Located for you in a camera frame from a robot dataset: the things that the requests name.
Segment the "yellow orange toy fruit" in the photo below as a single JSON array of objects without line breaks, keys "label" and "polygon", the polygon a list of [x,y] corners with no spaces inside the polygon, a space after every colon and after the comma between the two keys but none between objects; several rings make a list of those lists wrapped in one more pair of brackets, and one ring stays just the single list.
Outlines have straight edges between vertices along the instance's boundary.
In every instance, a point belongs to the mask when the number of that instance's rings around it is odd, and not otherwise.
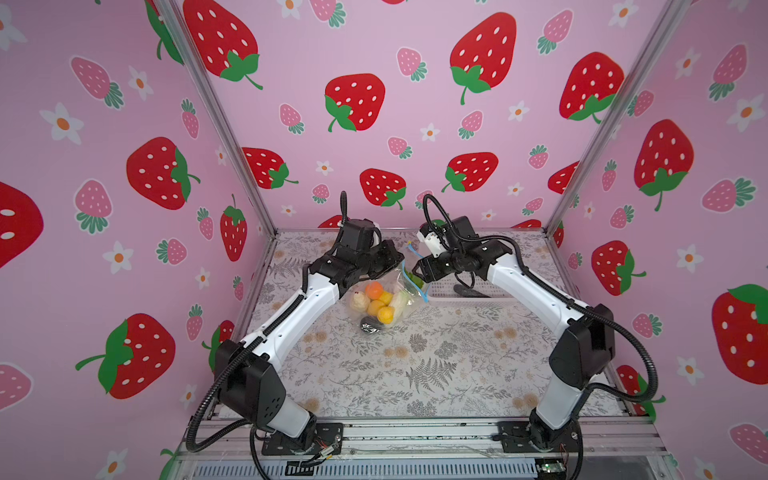
[{"label": "yellow orange toy fruit", "polygon": [[371,300],[369,305],[368,305],[368,307],[367,307],[366,313],[369,316],[377,317],[379,311],[382,308],[384,308],[384,307],[386,307],[386,304],[384,302],[382,302],[381,300],[379,300],[379,299]]}]

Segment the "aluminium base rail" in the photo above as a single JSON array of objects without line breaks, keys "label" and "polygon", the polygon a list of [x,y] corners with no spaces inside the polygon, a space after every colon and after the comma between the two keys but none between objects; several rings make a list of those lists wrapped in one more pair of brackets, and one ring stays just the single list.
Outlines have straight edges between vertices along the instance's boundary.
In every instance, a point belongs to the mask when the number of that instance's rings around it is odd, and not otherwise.
[{"label": "aluminium base rail", "polygon": [[644,417],[585,417],[549,451],[523,418],[325,418],[332,453],[299,455],[242,427],[210,448],[180,449],[173,479],[679,479]]}]

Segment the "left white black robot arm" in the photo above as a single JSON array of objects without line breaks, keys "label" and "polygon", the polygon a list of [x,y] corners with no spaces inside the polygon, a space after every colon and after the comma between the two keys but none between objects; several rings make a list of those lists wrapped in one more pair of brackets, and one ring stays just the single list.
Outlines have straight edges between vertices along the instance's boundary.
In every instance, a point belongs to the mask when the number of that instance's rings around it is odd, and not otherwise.
[{"label": "left white black robot arm", "polygon": [[[315,321],[350,288],[383,277],[403,260],[404,255],[383,238],[372,221],[344,218],[330,249],[304,265],[301,285],[285,304],[242,340],[226,340],[219,346],[214,355],[215,379],[190,420],[186,450],[201,452],[246,425],[282,435],[293,450],[310,450],[315,443],[316,416],[288,397],[280,369]],[[201,422],[214,400],[241,419],[198,440]]]}]

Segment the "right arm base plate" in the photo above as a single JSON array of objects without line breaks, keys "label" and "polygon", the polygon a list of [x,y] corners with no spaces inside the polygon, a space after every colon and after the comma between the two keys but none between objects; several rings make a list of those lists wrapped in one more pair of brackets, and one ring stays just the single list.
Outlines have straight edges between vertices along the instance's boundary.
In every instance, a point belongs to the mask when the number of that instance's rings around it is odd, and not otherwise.
[{"label": "right arm base plate", "polygon": [[501,421],[493,441],[501,443],[505,453],[549,454],[577,453],[583,444],[573,422],[559,430],[528,421]]}]

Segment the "right aluminium frame post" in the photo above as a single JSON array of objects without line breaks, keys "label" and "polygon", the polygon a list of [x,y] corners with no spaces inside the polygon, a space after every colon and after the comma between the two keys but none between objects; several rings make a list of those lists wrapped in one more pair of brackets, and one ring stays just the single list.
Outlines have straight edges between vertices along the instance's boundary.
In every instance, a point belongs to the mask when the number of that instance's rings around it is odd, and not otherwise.
[{"label": "right aluminium frame post", "polygon": [[664,52],[666,45],[674,36],[675,31],[683,20],[689,6],[690,2],[684,0],[669,0],[665,2],[642,48],[638,51],[634,63],[625,76],[625,81],[619,89],[617,98],[612,103],[608,114],[597,128],[588,147],[584,151],[579,166],[572,176],[557,208],[554,210],[547,227],[544,229],[547,239],[554,238],[556,227],[564,219],[579,190],[588,179],[595,163],[611,141],[614,128],[622,122],[630,101],[652,72],[660,55]]}]

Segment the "clear zip top bag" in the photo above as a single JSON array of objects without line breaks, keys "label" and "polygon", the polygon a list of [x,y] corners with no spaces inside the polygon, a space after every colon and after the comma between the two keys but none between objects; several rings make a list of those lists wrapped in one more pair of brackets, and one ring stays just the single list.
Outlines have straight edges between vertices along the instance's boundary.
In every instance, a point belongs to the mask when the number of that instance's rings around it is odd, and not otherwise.
[{"label": "clear zip top bag", "polygon": [[345,296],[345,306],[359,328],[374,334],[396,326],[429,301],[429,284],[413,268],[422,255],[412,241],[405,244],[404,260],[378,280],[357,284]]}]

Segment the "yellow lemon toy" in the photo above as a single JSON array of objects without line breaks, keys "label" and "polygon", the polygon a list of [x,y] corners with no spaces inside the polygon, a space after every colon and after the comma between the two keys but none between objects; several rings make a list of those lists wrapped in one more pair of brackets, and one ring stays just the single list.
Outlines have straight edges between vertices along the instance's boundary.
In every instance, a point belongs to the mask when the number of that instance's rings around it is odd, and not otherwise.
[{"label": "yellow lemon toy", "polygon": [[389,325],[394,321],[396,309],[391,306],[381,307],[377,312],[377,320],[384,324]]}]

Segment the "green leaf toy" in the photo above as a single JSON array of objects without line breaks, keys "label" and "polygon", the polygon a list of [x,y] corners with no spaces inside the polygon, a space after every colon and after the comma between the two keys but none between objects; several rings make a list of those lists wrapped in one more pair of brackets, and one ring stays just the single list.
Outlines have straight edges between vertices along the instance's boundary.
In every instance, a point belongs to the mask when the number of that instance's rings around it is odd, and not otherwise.
[{"label": "green leaf toy", "polygon": [[424,282],[421,278],[410,271],[404,273],[406,284],[415,290],[421,290],[424,286]]}]

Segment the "white daikon toy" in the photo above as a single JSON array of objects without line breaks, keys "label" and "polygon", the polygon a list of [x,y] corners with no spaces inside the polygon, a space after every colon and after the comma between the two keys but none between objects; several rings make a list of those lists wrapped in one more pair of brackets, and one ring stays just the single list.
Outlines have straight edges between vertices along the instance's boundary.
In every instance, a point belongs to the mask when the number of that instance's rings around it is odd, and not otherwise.
[{"label": "white daikon toy", "polygon": [[400,290],[393,295],[389,307],[393,309],[393,318],[400,318],[411,303],[411,295],[406,290]]}]

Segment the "beige garlic toy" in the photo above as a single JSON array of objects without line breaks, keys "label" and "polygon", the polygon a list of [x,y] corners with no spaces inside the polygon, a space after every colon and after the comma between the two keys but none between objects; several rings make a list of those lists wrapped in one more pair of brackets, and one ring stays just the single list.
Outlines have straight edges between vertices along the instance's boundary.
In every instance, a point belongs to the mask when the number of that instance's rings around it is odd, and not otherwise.
[{"label": "beige garlic toy", "polygon": [[356,291],[353,293],[350,300],[350,308],[356,312],[364,313],[368,310],[370,305],[370,299],[362,291]]}]

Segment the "black round toy food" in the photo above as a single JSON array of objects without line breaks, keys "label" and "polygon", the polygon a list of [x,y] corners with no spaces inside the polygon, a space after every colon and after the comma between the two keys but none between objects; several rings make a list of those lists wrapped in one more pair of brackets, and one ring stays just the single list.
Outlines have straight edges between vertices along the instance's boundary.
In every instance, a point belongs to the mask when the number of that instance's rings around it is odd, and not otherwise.
[{"label": "black round toy food", "polygon": [[360,320],[360,329],[368,334],[383,330],[385,326],[375,317],[365,316]]}]

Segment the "left aluminium frame post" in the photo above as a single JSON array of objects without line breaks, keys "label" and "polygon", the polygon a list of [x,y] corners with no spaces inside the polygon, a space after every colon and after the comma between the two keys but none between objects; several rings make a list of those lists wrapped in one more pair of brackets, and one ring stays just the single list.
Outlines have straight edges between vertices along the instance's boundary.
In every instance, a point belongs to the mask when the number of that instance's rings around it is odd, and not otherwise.
[{"label": "left aluminium frame post", "polygon": [[221,139],[222,146],[226,150],[233,164],[239,180],[261,221],[266,235],[270,239],[277,237],[278,231],[268,213],[268,209],[259,193],[259,188],[253,178],[245,155],[241,150],[230,122],[222,107],[222,104],[211,84],[207,70],[199,58],[189,29],[183,20],[182,10],[176,1],[160,0],[157,7],[164,16],[164,21],[169,34],[175,43],[192,81],[200,95],[212,124]]}]

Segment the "orange tangerine toy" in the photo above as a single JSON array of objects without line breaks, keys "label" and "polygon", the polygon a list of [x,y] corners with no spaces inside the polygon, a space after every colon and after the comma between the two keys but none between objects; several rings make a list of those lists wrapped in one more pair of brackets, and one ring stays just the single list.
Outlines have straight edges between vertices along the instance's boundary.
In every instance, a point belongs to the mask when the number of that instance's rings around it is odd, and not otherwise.
[{"label": "orange tangerine toy", "polygon": [[370,300],[378,300],[383,295],[384,288],[380,282],[373,281],[365,287],[365,293]]}]

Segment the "white plastic basket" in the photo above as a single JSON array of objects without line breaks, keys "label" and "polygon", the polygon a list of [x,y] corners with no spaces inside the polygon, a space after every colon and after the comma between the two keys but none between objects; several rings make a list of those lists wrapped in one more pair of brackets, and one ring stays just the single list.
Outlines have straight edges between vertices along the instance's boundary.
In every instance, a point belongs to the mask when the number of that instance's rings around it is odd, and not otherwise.
[{"label": "white plastic basket", "polygon": [[[488,270],[488,279],[483,280],[473,273],[459,273],[449,275],[441,280],[429,284],[429,303],[434,304],[460,304],[472,301],[481,303],[504,303],[511,298],[530,300],[532,294],[537,291],[536,284],[529,279],[525,270],[521,267],[520,255],[508,238],[490,235],[491,239],[499,239],[507,243],[513,249],[512,255],[500,257],[496,264]],[[461,298],[453,290],[455,284],[462,284],[474,288],[489,295],[489,298]]]}]

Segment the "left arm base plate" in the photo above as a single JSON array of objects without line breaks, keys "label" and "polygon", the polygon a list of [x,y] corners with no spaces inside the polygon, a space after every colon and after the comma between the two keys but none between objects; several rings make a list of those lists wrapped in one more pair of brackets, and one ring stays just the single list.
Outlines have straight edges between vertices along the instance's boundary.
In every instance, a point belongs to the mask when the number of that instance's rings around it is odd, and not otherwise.
[{"label": "left arm base plate", "polygon": [[296,438],[275,431],[263,441],[261,454],[264,456],[339,454],[343,433],[344,424],[339,422],[310,423]]}]

